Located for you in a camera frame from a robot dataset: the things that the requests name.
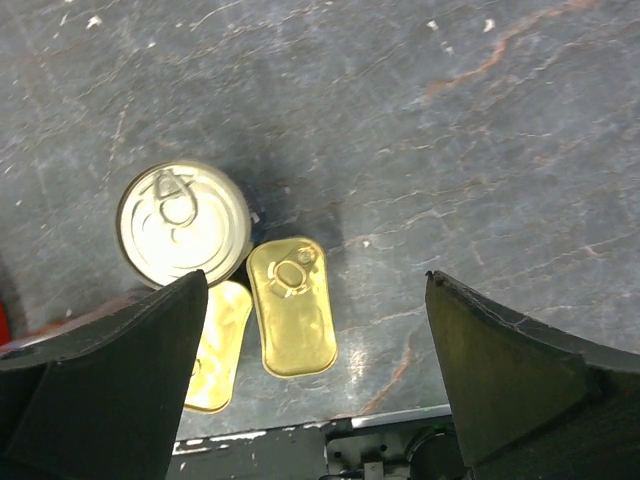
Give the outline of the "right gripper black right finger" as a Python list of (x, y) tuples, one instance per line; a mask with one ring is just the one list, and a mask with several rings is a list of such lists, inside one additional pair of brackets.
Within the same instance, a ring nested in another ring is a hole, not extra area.
[(428, 272), (426, 310), (463, 461), (477, 479), (635, 479), (639, 357)]

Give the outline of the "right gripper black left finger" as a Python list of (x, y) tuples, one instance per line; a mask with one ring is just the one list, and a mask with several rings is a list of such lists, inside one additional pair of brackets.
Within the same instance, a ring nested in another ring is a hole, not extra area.
[(197, 270), (2, 354), (2, 478), (165, 478), (207, 303)]

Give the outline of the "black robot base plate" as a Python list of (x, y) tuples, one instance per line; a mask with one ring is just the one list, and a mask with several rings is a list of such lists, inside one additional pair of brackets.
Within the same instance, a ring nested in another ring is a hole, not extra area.
[(169, 479), (470, 479), (448, 405), (178, 441)]

